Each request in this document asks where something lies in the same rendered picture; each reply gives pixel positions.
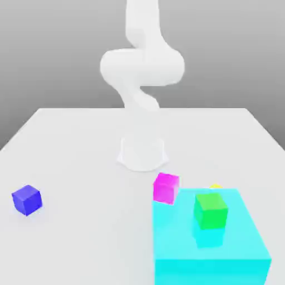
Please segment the small magenta cube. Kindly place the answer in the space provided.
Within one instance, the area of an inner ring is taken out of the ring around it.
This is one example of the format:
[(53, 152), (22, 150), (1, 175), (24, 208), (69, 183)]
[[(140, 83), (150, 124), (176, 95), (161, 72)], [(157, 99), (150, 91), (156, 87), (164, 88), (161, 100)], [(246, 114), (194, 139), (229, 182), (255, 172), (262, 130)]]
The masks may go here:
[(179, 192), (179, 176), (159, 173), (153, 183), (153, 200), (173, 205)]

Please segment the small green cube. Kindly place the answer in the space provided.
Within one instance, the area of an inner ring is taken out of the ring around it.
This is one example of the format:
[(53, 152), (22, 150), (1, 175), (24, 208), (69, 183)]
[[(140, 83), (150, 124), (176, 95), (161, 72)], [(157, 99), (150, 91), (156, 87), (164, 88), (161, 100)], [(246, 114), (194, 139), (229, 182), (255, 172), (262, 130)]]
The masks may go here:
[(217, 192), (195, 195), (194, 216), (201, 230), (225, 228), (228, 206)]

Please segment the small cyan cube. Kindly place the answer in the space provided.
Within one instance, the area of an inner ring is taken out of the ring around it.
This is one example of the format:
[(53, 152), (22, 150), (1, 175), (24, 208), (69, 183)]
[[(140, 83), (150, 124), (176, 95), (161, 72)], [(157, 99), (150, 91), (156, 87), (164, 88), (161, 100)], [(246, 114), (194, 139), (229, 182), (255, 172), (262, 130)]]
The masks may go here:
[(198, 248), (214, 248), (223, 244), (225, 229), (200, 229), (197, 224), (193, 226), (193, 237)]

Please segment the small blue cube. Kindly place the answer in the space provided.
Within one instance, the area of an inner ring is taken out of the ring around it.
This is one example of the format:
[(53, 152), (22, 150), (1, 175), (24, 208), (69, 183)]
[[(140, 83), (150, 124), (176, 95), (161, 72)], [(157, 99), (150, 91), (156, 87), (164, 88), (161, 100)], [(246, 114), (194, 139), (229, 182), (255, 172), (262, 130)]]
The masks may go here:
[(12, 198), (14, 207), (25, 216), (42, 207), (41, 193), (31, 185), (25, 185), (12, 193)]

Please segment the large cyan box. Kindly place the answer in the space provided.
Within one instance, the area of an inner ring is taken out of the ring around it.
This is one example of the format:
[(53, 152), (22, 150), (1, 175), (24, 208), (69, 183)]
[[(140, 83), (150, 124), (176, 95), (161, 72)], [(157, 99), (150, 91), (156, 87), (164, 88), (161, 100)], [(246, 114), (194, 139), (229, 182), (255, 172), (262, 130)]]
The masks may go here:
[(195, 195), (180, 189), (175, 203), (152, 202), (154, 285), (264, 285), (271, 256), (237, 189), (217, 189), (229, 208), (223, 244), (198, 248)]

